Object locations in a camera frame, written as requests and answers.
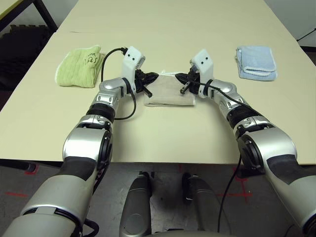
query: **silver robot arm segment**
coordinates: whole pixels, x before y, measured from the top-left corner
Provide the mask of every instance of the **silver robot arm segment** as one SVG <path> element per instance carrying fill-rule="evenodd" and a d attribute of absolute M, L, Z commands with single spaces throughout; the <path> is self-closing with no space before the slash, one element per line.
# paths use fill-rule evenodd
<path fill-rule="evenodd" d="M 124 77 L 100 84 L 88 112 L 64 143 L 60 171 L 40 186 L 3 237 L 82 236 L 97 175 L 111 161 L 119 99 L 135 90 L 135 69 L 144 59 L 130 47 L 123 60 Z"/>
<path fill-rule="evenodd" d="M 246 176 L 265 174 L 278 197 L 292 215 L 303 233 L 316 233 L 316 174 L 308 172 L 297 162 L 297 151 L 291 138 L 270 123 L 264 116 L 251 109 L 230 82 L 213 80 L 213 63 L 206 50 L 191 61 L 192 69 L 200 73 L 202 83 L 219 88 L 238 104 L 217 89 L 200 86 L 202 98 L 215 101 L 223 117 L 229 122 L 237 139 Z"/>

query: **folded towel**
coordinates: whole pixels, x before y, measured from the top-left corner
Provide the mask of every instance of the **folded towel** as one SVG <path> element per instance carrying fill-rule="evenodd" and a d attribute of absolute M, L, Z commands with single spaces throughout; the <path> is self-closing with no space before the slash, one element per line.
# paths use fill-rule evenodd
<path fill-rule="evenodd" d="M 144 104 L 150 107 L 156 106 L 183 106 L 195 105 L 195 95 L 192 93 L 180 94 L 180 89 L 183 87 L 181 82 L 174 76 L 177 73 L 162 73 L 147 86 L 147 89 L 153 94 L 151 98 L 144 97 Z"/>
<path fill-rule="evenodd" d="M 94 87 L 104 58 L 100 50 L 101 47 L 95 45 L 70 51 L 56 70 L 56 83 L 61 86 Z"/>
<path fill-rule="evenodd" d="M 237 48 L 239 77 L 271 81 L 277 77 L 276 63 L 269 47 L 240 46 Z"/>

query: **white table top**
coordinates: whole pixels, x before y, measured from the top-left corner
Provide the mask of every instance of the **white table top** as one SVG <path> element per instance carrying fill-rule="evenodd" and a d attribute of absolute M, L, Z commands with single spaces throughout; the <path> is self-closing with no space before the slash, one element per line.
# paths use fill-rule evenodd
<path fill-rule="evenodd" d="M 15 8 L 22 0 L 1 0 L 0 1 L 0 19 Z"/>
<path fill-rule="evenodd" d="M 316 68 L 264 2 L 188 1 L 168 8 L 165 1 L 159 1 L 164 7 L 152 5 L 149 12 L 136 7 L 129 14 L 122 7 L 124 18 L 112 11 L 113 4 L 118 7 L 117 1 L 107 1 L 103 16 L 96 0 L 94 12 L 89 11 L 87 2 L 91 1 L 79 2 L 87 7 L 86 15 L 76 19 L 78 24 L 70 30 L 70 22 L 75 22 L 75 13 L 80 10 L 74 8 L 0 112 L 0 158 L 62 160 L 64 140 L 88 110 L 98 86 L 59 87 L 54 82 L 55 70 L 71 49 L 99 44 L 103 52 L 136 47 L 146 56 L 144 72 L 187 72 L 189 60 L 206 48 L 214 61 L 215 78 L 236 84 L 253 108 L 293 139 L 299 163 L 316 163 Z M 190 17 L 184 17 L 184 11 Z M 132 20 L 125 20 L 132 15 L 136 18 L 134 27 Z M 102 32 L 65 32 L 83 30 L 83 18 L 91 28 L 103 24 Z M 271 47 L 278 78 L 273 82 L 240 79 L 235 61 L 240 45 Z M 107 79 L 120 75 L 121 62 L 121 54 L 111 55 L 106 63 Z M 237 162 L 232 129 L 215 103 L 198 98 L 194 107 L 151 108 L 143 106 L 143 95 L 137 96 L 137 103 L 133 118 L 114 123 L 112 161 Z M 118 116 L 131 110 L 131 99 L 124 99 Z"/>

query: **green towel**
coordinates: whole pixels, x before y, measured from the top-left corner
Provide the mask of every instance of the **green towel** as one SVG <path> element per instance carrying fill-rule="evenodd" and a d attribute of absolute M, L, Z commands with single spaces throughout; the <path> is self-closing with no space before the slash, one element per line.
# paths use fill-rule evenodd
<path fill-rule="evenodd" d="M 57 68 L 55 75 L 57 84 L 94 87 L 104 58 L 100 49 L 100 46 L 95 45 L 91 48 L 70 51 Z"/>

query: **black cable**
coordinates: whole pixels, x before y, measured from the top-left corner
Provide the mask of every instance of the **black cable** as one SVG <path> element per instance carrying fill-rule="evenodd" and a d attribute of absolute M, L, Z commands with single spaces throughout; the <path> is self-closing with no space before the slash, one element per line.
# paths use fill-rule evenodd
<path fill-rule="evenodd" d="M 234 101 L 235 103 L 239 104 L 239 105 L 242 105 L 242 106 L 245 106 L 247 107 L 248 109 L 252 110 L 253 112 L 257 113 L 258 115 L 260 116 L 263 116 L 261 113 L 259 113 L 258 111 L 256 111 L 255 109 L 253 109 L 251 106 L 249 105 L 246 105 L 244 104 L 243 102 L 240 102 L 238 100 L 235 100 L 233 99 L 232 97 L 230 97 L 229 95 L 227 95 L 226 93 L 224 93 L 220 88 L 218 87 L 215 87 L 215 86 L 212 86 L 212 85 L 208 85 L 208 84 L 205 84 L 205 83 L 201 83 L 201 82 L 197 82 L 197 81 L 194 81 L 194 80 L 189 80 L 189 82 L 193 83 L 193 84 L 198 84 L 198 85 L 204 85 L 204 86 L 207 86 L 207 87 L 210 87 L 214 90 L 217 90 L 218 92 L 220 92 L 222 95 L 224 95 L 227 99 L 231 100 L 231 101 Z"/>
<path fill-rule="evenodd" d="M 125 53 L 127 52 L 127 48 L 115 48 L 113 50 L 111 50 L 110 52 L 108 52 L 108 54 L 104 57 L 103 62 L 102 62 L 102 67 L 101 67 L 101 82 L 103 82 L 103 71 L 104 71 L 104 65 L 105 65 L 105 61 L 107 60 L 107 58 L 114 52 L 116 51 L 122 51 L 123 55 L 125 55 Z"/>
<path fill-rule="evenodd" d="M 301 39 L 305 38 L 306 36 L 310 35 L 311 33 L 313 33 L 314 31 L 316 31 L 316 28 L 313 29 L 311 32 L 309 32 L 308 34 L 304 35 L 303 37 L 300 37 L 299 39 L 297 39 L 296 41 L 300 41 Z"/>
<path fill-rule="evenodd" d="M 114 120 L 124 120 L 124 119 L 129 119 L 130 117 L 132 117 L 136 111 L 136 98 L 135 98 L 135 95 L 133 93 L 133 90 L 130 86 L 130 83 L 129 81 L 126 79 L 126 78 L 122 78 L 126 84 L 126 90 L 127 90 L 127 93 L 130 93 L 130 95 L 132 96 L 132 99 L 133 99 L 133 102 L 134 102 L 134 109 L 133 109 L 133 112 L 127 116 L 127 117 L 123 117 L 123 118 L 114 118 Z"/>
<path fill-rule="evenodd" d="M 223 198 L 222 198 L 222 201 L 221 201 L 221 207 L 220 207 L 220 209 L 219 209 L 218 220 L 217 220 L 217 233 L 219 233 L 220 227 L 221 227 L 221 215 L 222 215 L 222 211 L 223 211 L 223 205 L 224 205 L 225 197 L 226 197 L 226 194 L 227 194 L 227 192 L 228 192 L 228 189 L 229 189 L 229 187 L 230 187 L 230 185 L 231 185 L 231 183 L 232 183 L 234 177 L 236 176 L 236 173 L 237 173 L 237 171 L 238 171 L 238 169 L 239 169 L 239 167 L 240 167 L 240 163 L 241 163 L 241 156 L 239 156 L 238 165 L 237 165 L 236 170 L 234 171 L 234 173 L 233 173 L 233 175 L 232 175 L 230 181 L 229 181 L 228 184 L 227 184 L 227 187 L 226 187 L 226 189 L 225 189 L 225 192 L 224 192 L 224 195 L 223 195 Z"/>
<path fill-rule="evenodd" d="M 99 232 L 99 225 L 95 223 L 94 221 L 89 220 L 88 218 L 85 219 L 84 224 L 86 226 L 89 226 L 93 229 L 93 231 L 87 235 L 84 235 L 83 237 L 95 237 Z"/>
<path fill-rule="evenodd" d="M 104 65 L 105 65 L 105 61 L 107 60 L 107 58 L 108 58 L 112 53 L 114 53 L 114 52 L 116 52 L 116 51 L 121 51 L 121 52 L 123 53 L 123 55 L 125 55 L 126 52 L 127 52 L 127 50 L 128 50 L 127 48 L 122 47 L 122 48 L 115 48 L 115 49 L 111 50 L 110 52 L 108 52 L 108 54 L 104 57 L 103 62 L 102 62 L 102 67 L 101 67 L 101 82 L 103 82 Z M 124 80 L 124 82 L 126 83 L 127 93 L 130 93 L 131 96 L 132 96 L 132 99 L 133 99 L 133 102 L 134 102 L 134 109 L 133 109 L 133 112 L 132 112 L 129 116 L 123 117 L 123 118 L 114 118 L 114 120 L 125 120 L 125 119 L 129 119 L 130 117 L 132 117 L 132 116 L 134 115 L 134 113 L 135 113 L 135 111 L 136 111 L 136 98 L 135 98 L 135 95 L 134 95 L 134 93 L 133 93 L 133 91 L 132 91 L 132 89 L 131 89 L 130 83 L 129 83 L 129 81 L 126 80 L 126 79 L 123 79 L 123 80 Z"/>
<path fill-rule="evenodd" d="M 288 232 L 290 231 L 290 229 L 291 229 L 293 226 L 294 226 L 294 224 L 290 225 L 289 228 L 287 228 L 287 230 L 286 230 L 286 232 L 285 232 L 285 234 L 284 234 L 283 237 L 286 237 L 286 236 L 287 236 Z"/>

